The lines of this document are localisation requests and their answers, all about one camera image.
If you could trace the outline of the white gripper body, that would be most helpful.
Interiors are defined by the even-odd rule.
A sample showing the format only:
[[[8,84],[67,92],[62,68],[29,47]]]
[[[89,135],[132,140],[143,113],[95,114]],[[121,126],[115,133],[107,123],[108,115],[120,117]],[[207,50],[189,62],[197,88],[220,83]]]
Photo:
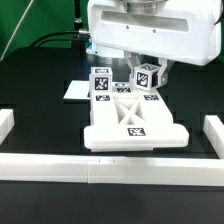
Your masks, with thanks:
[[[222,0],[165,0],[155,14],[130,13],[122,0],[89,0],[95,44],[203,66],[221,51]]]

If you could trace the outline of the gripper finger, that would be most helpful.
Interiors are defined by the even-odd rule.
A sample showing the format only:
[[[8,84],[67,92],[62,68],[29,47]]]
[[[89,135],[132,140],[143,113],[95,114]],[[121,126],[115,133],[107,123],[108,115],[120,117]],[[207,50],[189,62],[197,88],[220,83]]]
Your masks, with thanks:
[[[168,82],[168,73],[174,65],[174,61],[165,58],[159,58],[158,64],[160,65],[160,68],[157,73],[157,88],[164,86]]]
[[[131,78],[134,78],[134,69],[136,66],[140,65],[139,57],[136,53],[133,52],[124,52],[124,57],[126,60],[126,63],[128,64],[130,70],[131,70]]]

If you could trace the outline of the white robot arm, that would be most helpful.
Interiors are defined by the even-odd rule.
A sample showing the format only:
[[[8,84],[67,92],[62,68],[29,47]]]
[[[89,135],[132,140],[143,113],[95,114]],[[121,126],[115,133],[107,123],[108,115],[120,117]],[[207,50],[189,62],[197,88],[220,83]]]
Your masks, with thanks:
[[[224,0],[89,0],[87,14],[93,53],[131,68],[139,54],[156,57],[157,86],[170,64],[203,66],[221,51]]]

